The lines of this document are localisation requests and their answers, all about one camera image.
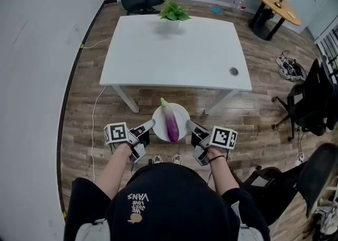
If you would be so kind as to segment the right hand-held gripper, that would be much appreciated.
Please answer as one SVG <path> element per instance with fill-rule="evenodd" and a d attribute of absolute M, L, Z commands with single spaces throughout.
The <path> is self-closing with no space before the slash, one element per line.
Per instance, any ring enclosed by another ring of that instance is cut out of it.
<path fill-rule="evenodd" d="M 192 132 L 191 144 L 194 146 L 193 157 L 201 166 L 209 164 L 208 148 L 210 146 L 233 150 L 238 133 L 235 130 L 214 126 L 210 132 L 206 128 L 188 119 L 187 128 Z"/>

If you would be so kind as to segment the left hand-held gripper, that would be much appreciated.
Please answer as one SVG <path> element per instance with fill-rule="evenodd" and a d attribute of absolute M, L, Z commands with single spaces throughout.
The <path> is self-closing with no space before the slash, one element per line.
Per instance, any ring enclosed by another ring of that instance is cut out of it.
<path fill-rule="evenodd" d="M 156 121 L 148 120 L 142 125 L 128 129 L 126 122 L 107 124 L 104 128 L 105 145 L 128 143 L 132 147 L 131 162 L 137 164 L 145 155 L 145 147 L 150 143 L 149 130 Z"/>

